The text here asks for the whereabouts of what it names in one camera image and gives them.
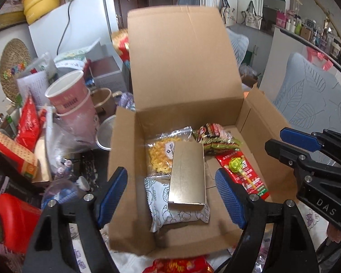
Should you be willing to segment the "woven round mat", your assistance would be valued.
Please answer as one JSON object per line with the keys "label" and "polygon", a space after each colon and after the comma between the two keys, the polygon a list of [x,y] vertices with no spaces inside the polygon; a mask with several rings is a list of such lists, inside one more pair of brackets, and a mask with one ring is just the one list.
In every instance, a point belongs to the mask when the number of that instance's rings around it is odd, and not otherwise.
{"label": "woven round mat", "polygon": [[16,102],[19,89],[16,79],[31,62],[29,50],[20,39],[12,39],[5,46],[0,58],[0,84],[6,97]]}

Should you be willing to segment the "clear waffle cookie bag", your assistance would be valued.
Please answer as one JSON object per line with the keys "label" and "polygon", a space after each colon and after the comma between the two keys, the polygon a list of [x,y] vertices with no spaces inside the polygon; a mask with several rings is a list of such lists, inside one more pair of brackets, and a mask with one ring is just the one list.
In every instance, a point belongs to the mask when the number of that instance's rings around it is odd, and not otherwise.
{"label": "clear waffle cookie bag", "polygon": [[147,140],[145,148],[148,176],[170,176],[176,142],[193,141],[192,132],[192,128],[186,126]]}

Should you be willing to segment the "white refrigerator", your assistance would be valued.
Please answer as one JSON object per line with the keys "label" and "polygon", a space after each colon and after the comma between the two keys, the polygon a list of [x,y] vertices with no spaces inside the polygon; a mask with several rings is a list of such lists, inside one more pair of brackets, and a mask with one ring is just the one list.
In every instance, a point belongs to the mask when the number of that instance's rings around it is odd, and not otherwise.
{"label": "white refrigerator", "polygon": [[118,30],[114,0],[73,0],[29,25],[37,55],[49,52],[52,57],[95,41],[109,44]]}

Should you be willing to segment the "red long snack packet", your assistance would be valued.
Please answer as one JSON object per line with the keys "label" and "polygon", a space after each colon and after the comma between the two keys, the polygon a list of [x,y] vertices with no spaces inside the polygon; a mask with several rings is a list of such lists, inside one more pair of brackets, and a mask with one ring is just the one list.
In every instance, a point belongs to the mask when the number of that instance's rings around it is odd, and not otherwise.
{"label": "red long snack packet", "polygon": [[231,179],[241,184],[248,194],[256,194],[262,199],[268,198],[268,189],[240,149],[218,154],[216,159]]}

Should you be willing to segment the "glass mug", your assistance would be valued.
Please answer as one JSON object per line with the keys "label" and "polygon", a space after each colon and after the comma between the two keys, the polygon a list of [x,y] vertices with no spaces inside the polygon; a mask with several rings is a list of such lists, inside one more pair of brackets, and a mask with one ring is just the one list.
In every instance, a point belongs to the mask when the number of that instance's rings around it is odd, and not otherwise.
{"label": "glass mug", "polygon": [[88,191],[90,191],[90,185],[83,176],[75,182],[69,179],[58,179],[45,190],[41,209],[44,210],[50,200],[56,200],[58,203],[71,202],[83,197]]}

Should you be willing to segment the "open cardboard box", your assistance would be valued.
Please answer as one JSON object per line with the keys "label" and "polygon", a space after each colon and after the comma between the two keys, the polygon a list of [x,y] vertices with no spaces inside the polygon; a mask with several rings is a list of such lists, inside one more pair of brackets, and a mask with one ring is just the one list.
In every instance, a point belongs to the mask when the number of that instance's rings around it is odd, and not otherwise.
{"label": "open cardboard box", "polygon": [[295,199],[293,172],[268,156],[264,147],[278,139],[288,122],[254,88],[245,96],[226,28],[216,8],[164,6],[128,14],[130,67],[135,111],[118,108],[108,174],[122,166],[128,184],[108,226],[112,250],[151,258],[188,258],[234,247],[241,230],[227,213],[214,183],[219,168],[206,160],[208,223],[164,226],[152,233],[143,180],[145,141],[163,132],[206,123],[231,130],[269,191],[271,202]]}

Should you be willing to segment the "large red candy bag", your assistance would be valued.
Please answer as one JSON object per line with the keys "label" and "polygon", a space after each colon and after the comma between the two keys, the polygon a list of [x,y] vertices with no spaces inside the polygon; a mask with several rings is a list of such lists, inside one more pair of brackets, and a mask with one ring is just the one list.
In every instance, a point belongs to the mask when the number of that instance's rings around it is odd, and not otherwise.
{"label": "large red candy bag", "polygon": [[155,259],[143,273],[211,273],[212,266],[205,256],[182,259]]}

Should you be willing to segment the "red foil packet upright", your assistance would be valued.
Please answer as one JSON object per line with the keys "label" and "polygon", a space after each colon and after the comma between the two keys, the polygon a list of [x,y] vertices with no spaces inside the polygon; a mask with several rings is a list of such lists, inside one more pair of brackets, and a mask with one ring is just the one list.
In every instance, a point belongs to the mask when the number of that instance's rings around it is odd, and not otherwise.
{"label": "red foil packet upright", "polygon": [[34,151],[37,140],[40,136],[40,122],[36,106],[31,93],[29,92],[24,103],[16,141],[18,144]]}

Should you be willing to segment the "green lollipop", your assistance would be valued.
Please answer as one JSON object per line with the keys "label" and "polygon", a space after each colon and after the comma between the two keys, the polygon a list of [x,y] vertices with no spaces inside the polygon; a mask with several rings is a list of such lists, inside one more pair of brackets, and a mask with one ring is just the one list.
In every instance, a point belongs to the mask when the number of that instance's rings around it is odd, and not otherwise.
{"label": "green lollipop", "polygon": [[248,178],[247,173],[244,171],[244,162],[245,159],[243,157],[235,157],[230,160],[228,167],[233,173],[241,175],[254,189],[256,189],[253,181]]}

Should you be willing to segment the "pink paper cup stack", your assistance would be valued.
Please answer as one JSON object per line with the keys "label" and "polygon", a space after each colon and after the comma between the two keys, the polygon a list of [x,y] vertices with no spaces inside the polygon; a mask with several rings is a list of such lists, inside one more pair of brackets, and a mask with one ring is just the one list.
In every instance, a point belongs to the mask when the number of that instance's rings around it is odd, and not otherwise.
{"label": "pink paper cup stack", "polygon": [[95,144],[100,120],[90,89],[85,85],[83,71],[74,70],[60,77],[48,87],[45,97],[54,106],[62,128],[75,141],[89,146]]}

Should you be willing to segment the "red plastic canister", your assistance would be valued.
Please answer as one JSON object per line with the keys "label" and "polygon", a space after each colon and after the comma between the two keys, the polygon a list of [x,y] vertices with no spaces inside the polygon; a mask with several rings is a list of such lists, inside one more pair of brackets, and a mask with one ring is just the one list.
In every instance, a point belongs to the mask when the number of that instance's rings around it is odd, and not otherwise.
{"label": "red plastic canister", "polygon": [[13,195],[1,194],[3,244],[9,250],[25,255],[41,213],[40,209]]}

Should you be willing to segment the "white bread print snack bag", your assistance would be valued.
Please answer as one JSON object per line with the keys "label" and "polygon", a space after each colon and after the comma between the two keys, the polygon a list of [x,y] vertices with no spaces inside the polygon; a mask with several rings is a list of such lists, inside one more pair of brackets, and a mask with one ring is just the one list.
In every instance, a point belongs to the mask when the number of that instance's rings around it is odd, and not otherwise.
{"label": "white bread print snack bag", "polygon": [[144,180],[146,200],[151,213],[150,231],[155,233],[164,225],[202,221],[209,223],[208,204],[203,206],[182,206],[169,203],[170,182],[146,177]]}

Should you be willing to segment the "small gold cardboard box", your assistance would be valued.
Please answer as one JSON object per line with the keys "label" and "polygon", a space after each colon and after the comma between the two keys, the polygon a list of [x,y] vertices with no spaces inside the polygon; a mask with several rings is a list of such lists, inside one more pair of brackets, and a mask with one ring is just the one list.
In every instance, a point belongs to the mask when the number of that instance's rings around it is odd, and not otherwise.
{"label": "small gold cardboard box", "polygon": [[207,203],[202,144],[176,142],[170,175],[169,203],[182,206],[203,206]]}

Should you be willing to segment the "green brown snack packet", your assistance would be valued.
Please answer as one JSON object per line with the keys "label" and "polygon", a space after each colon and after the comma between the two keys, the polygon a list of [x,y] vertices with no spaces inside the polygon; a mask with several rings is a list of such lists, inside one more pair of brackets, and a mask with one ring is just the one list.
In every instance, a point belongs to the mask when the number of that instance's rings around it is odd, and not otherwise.
{"label": "green brown snack packet", "polygon": [[205,155],[222,154],[239,149],[241,145],[238,139],[217,123],[206,123],[193,130],[192,135],[195,141],[203,145]]}

